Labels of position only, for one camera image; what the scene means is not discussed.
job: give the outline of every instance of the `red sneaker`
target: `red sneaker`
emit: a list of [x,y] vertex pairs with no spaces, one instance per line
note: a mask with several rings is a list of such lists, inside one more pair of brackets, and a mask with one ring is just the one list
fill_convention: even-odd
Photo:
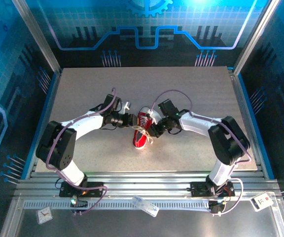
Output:
[[147,141],[147,136],[143,135],[143,131],[148,130],[152,125],[152,119],[146,116],[148,110],[148,107],[144,107],[138,114],[138,127],[140,128],[136,129],[133,137],[133,146],[138,150],[143,149]]

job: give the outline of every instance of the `metal frame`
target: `metal frame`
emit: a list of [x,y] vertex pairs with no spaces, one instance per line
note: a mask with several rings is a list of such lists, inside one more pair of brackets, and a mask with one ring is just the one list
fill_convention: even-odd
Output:
[[62,70],[25,0],[12,0],[54,73]]
[[256,128],[253,126],[252,117],[249,112],[247,98],[244,96],[243,87],[240,83],[238,76],[230,75],[234,92],[236,94],[237,102],[239,104],[243,121],[245,124],[247,136],[249,138],[252,151],[254,153],[256,164],[260,164],[264,173],[265,179],[273,179],[274,175],[271,170],[270,164],[266,164],[265,157],[268,159],[266,150],[264,149],[262,141],[258,138]]
[[241,72],[244,64],[246,63],[251,52],[255,48],[255,45],[258,42],[260,36],[264,32],[264,29],[267,26],[267,23],[269,22],[271,16],[274,14],[279,2],[280,0],[271,0],[271,2],[267,5],[267,8],[264,11],[264,14],[261,20],[259,21],[257,28],[253,32],[252,37],[249,39],[249,42],[245,45],[242,53],[239,56],[239,59],[235,63],[235,66],[234,66],[235,76],[237,76]]
[[13,198],[0,237],[12,237],[16,236],[18,227],[20,226],[20,221],[23,214],[24,200],[19,197]]
[[[276,221],[284,223],[284,199],[282,196],[275,196],[274,205],[272,206],[272,211]],[[281,229],[280,225],[277,225],[279,233],[281,236],[284,236],[284,228]]]
[[[191,197],[186,188],[190,182],[205,182],[208,172],[95,172],[87,173],[88,181],[104,182],[108,187],[106,199],[131,199],[139,195],[146,199],[183,199]],[[257,171],[236,171],[233,177],[241,178],[245,190],[279,190],[276,181],[265,181],[261,167]],[[29,180],[21,180],[14,197],[24,199],[59,198],[59,190],[54,187],[57,174],[49,172],[32,173]],[[239,183],[234,187],[240,190]]]
[[54,100],[55,100],[55,96],[58,90],[60,79],[61,79],[61,74],[60,75],[54,74],[51,79],[49,91],[48,91],[47,97],[44,102],[44,106],[43,106],[42,113],[41,113],[41,116],[38,122],[38,126],[36,128],[34,139],[30,147],[27,161],[26,161],[23,173],[22,173],[22,177],[21,177],[22,179],[29,179],[31,172],[33,172],[34,168],[36,167],[37,144],[39,143],[39,140],[41,139],[41,136],[42,136],[41,132],[45,130],[47,123],[49,122],[50,114],[52,111],[52,107],[54,104]]

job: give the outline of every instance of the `white shoelace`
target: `white shoelace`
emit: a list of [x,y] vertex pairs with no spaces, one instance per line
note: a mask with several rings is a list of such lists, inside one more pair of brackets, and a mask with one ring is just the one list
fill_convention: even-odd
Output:
[[150,144],[153,144],[154,142],[154,139],[150,136],[150,134],[146,131],[146,129],[144,128],[146,123],[147,123],[147,119],[148,117],[145,117],[145,116],[141,116],[141,126],[139,125],[134,125],[132,126],[131,128],[133,128],[134,130],[137,130],[138,132],[142,133],[144,136],[146,136],[147,138],[147,141],[150,143]]

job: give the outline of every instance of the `blue wall panel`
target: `blue wall panel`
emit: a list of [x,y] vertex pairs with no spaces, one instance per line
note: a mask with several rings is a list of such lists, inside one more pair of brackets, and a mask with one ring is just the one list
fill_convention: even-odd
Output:
[[284,190],[284,0],[242,70],[271,167]]
[[0,0],[0,229],[53,72],[11,0]]
[[[266,2],[30,0],[28,5],[61,67],[119,66],[103,55],[108,50],[121,53],[121,66],[231,67]],[[208,63],[201,64],[205,57]]]

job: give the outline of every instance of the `speckled surface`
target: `speckled surface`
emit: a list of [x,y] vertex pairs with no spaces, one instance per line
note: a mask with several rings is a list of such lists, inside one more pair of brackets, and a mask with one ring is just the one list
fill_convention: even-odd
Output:
[[[245,132],[226,67],[64,69],[50,120],[83,115],[102,103],[112,87],[122,101],[131,102],[130,112],[135,114],[164,90],[182,90],[192,99],[193,112],[214,118],[230,115]],[[189,101],[177,92],[163,95],[158,103],[167,98],[178,109],[189,109]],[[194,132],[165,133],[141,151],[132,145],[133,134],[132,128],[90,132],[76,142],[73,160],[82,171],[208,171],[216,161],[210,139]],[[239,169],[255,170],[255,161]],[[36,172],[45,171],[39,161]]]

